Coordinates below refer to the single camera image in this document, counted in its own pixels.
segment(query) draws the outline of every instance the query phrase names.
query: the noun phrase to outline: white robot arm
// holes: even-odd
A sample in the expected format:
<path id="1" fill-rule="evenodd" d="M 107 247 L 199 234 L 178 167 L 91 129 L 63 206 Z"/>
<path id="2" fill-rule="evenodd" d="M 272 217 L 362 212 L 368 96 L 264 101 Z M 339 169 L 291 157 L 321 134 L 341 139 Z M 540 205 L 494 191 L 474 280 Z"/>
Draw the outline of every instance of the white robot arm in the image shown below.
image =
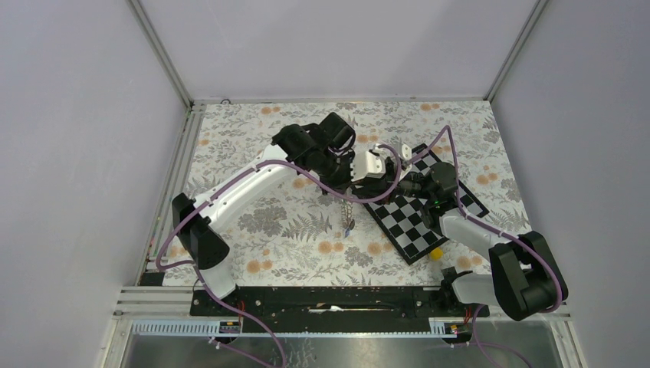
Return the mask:
<path id="1" fill-rule="evenodd" d="M 185 225 L 178 234 L 198 266 L 198 270 L 218 297 L 235 289 L 230 275 L 229 247 L 218 235 L 236 220 L 243 209 L 255 199 L 296 175 L 283 165 L 258 168 L 272 160 L 293 163 L 305 170 L 315 171 L 320 181 L 338 192 L 351 188 L 359 198 L 384 193 L 396 179 L 396 164 L 379 155 L 377 147 L 367 151 L 351 150 L 354 131 L 338 115 L 331 113 L 321 124 L 291 125 L 283 128 L 248 166 L 234 174 L 240 176 L 251 167 L 255 171 L 244 176 L 236 185 L 227 188 L 214 202 L 206 206 Z M 436 163 L 426 175 L 409 172 L 411 150 L 406 145 L 398 148 L 402 160 L 402 175 L 396 190 L 386 201 L 397 195 L 427 199 L 422 208 L 423 222 L 431 229 L 454 239 L 476 251 L 491 262 L 492 275 L 448 272 L 442 287 L 448 289 L 451 304 L 500 305 L 513 319 L 521 320 L 553 304 L 556 291 L 548 275 L 531 257 L 512 241 L 500 236 L 499 229 L 486 230 L 464 216 L 456 206 L 456 178 L 453 166 Z M 189 213 L 210 198 L 224 183 L 197 195 L 194 200 L 185 194 L 172 202 L 174 222 L 178 225 Z M 536 232 L 520 235 L 535 252 L 551 266 L 561 280 L 563 299 L 567 296 L 553 256 L 543 237 Z M 521 264 L 530 265 L 522 270 Z"/>

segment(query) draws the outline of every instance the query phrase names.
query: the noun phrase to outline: table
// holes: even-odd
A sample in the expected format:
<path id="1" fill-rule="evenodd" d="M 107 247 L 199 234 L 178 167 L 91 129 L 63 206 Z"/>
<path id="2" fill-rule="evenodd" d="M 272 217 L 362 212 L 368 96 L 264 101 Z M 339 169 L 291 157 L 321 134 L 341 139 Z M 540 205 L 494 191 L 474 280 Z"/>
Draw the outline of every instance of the table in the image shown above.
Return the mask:
<path id="1" fill-rule="evenodd" d="M 250 103 L 208 105 L 192 158 L 185 192 L 212 188 L 271 142 L 281 127 L 319 123 L 336 112 L 356 130 L 356 146 L 429 144 L 446 124 L 458 150 L 461 180 L 487 206 L 488 221 L 509 231 L 530 229 L 524 204 L 490 104 L 484 101 L 382 103 Z M 451 162 L 448 139 L 434 153 Z M 353 205 L 356 222 L 344 236 L 343 204 L 321 195 L 310 180 L 297 176 L 250 205 L 222 234 L 231 247 L 232 275 L 241 286 L 437 285 L 441 269 L 490 272 L 487 260 L 448 241 L 444 255 L 408 266 L 362 205 Z M 176 239 L 170 261 L 189 259 Z M 169 270 L 164 286 L 192 286 L 189 266 Z"/>

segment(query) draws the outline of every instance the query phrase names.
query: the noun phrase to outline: metal sheet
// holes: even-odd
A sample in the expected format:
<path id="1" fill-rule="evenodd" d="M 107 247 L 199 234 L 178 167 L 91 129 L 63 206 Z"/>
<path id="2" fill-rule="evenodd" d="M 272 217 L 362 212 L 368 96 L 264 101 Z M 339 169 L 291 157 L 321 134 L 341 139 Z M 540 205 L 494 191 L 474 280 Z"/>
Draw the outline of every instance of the metal sheet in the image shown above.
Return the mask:
<path id="1" fill-rule="evenodd" d="M 553 334 L 544 322 L 480 323 L 481 340 L 502 343 L 522 353 L 533 366 L 562 367 Z M 477 347 L 451 349 L 440 339 L 410 338 L 283 338 L 290 367 L 481 367 L 491 366 Z M 234 347 L 280 364 L 278 350 L 270 338 L 244 338 Z M 208 345 L 207 337 L 133 336 L 125 367 L 258 367 L 229 351 Z M 516 356 L 488 349 L 504 367 L 525 366 Z"/>

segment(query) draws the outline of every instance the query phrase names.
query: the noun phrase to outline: small object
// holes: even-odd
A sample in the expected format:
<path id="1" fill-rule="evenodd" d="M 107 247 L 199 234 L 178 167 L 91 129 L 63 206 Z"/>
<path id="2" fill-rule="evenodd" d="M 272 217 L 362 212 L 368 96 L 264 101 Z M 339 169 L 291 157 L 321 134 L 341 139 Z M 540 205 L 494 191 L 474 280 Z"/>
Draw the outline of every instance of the small object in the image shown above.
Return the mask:
<path id="1" fill-rule="evenodd" d="M 454 335 L 465 334 L 470 332 L 469 326 L 466 324 L 461 324 L 461 325 L 452 324 L 451 326 L 449 326 L 449 330 Z"/>
<path id="2" fill-rule="evenodd" d="M 343 228 L 345 229 L 344 238 L 350 236 L 350 232 L 354 229 L 354 219 L 352 218 L 352 203 L 343 201 L 341 209 L 343 215 Z"/>
<path id="3" fill-rule="evenodd" d="M 436 248 L 436 249 L 432 250 L 431 253 L 428 254 L 428 256 L 432 260 L 437 261 L 438 259 L 442 258 L 443 254 L 444 254 L 444 252 L 442 251 L 442 249 Z"/>

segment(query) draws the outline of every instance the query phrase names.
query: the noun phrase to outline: white wall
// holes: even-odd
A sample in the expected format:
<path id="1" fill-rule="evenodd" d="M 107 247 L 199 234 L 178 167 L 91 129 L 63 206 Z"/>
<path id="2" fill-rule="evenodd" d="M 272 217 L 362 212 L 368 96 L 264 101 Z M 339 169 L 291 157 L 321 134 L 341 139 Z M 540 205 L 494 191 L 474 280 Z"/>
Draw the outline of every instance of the white wall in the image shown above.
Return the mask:
<path id="1" fill-rule="evenodd" d="M 534 0 L 143 0 L 197 99 L 481 97 Z"/>
<path id="2" fill-rule="evenodd" d="M 647 366 L 650 2 L 551 2 L 494 104 L 590 368 Z"/>
<path id="3" fill-rule="evenodd" d="M 0 366 L 88 368 L 183 108 L 126 1 L 0 2 Z"/>

